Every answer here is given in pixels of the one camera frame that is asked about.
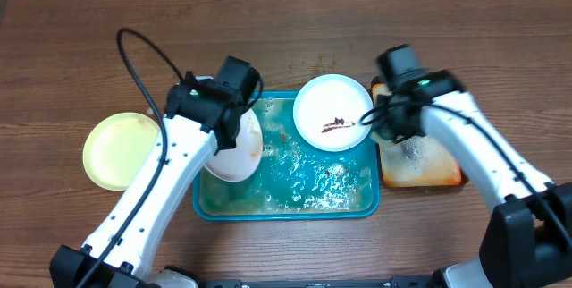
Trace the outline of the yellow plate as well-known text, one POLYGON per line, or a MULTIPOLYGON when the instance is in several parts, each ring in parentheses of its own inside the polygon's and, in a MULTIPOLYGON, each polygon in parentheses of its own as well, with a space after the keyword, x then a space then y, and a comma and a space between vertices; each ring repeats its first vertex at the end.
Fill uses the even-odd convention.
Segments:
POLYGON ((156 144, 159 131, 154 120, 139 113, 105 118, 84 143, 82 162, 88 178, 106 190, 126 190, 156 144))

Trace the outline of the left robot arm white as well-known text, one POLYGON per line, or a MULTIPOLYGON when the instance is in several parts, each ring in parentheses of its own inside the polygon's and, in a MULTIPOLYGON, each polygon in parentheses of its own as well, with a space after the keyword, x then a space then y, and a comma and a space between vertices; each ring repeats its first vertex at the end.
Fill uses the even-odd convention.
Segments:
POLYGON ((159 243, 188 188, 219 151, 235 148, 240 118, 262 93, 259 72, 229 56, 218 74, 187 72, 169 90, 155 147, 80 250, 61 246, 56 287, 145 287, 159 243))

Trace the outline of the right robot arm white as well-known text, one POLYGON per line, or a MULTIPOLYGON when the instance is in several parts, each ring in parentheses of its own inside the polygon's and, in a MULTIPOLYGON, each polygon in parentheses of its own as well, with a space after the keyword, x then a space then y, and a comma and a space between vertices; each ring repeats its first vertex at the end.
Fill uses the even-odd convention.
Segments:
POLYGON ((400 143, 438 140, 479 190, 491 218, 476 258, 443 267, 429 287, 544 287, 571 277, 571 185, 556 184, 489 123, 461 82, 429 72, 408 45, 379 55, 390 93, 364 115, 372 133, 400 143))

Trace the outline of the white plate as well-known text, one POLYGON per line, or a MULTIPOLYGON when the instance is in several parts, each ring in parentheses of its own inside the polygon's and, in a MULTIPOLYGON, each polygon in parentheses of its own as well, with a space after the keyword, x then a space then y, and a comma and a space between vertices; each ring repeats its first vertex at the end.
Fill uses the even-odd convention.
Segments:
POLYGON ((248 179, 258 168, 263 151, 263 137, 256 114, 249 109, 240 118, 240 131, 236 147, 220 150, 211 158, 205 169, 226 182, 248 179))
POLYGON ((293 119, 300 136, 312 147, 329 152, 354 148, 370 128, 359 123, 373 108, 367 90, 356 80, 325 74, 300 89, 293 105, 293 119))

